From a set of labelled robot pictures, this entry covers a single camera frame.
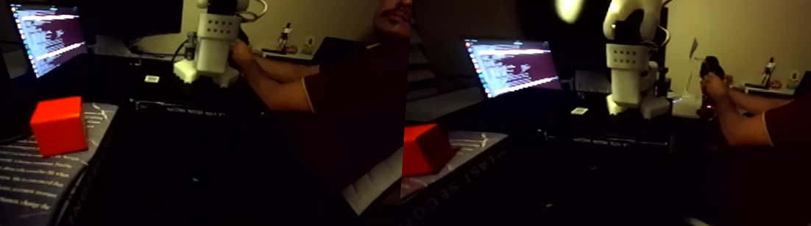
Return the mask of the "person's hand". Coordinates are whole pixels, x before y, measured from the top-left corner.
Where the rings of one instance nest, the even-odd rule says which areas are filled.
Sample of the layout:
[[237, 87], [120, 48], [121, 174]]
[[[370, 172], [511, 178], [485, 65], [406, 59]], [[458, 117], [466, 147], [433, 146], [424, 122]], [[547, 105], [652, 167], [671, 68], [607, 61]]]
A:
[[248, 43], [239, 39], [232, 42], [230, 59], [231, 66], [237, 68], [238, 71], [246, 71], [259, 66]]

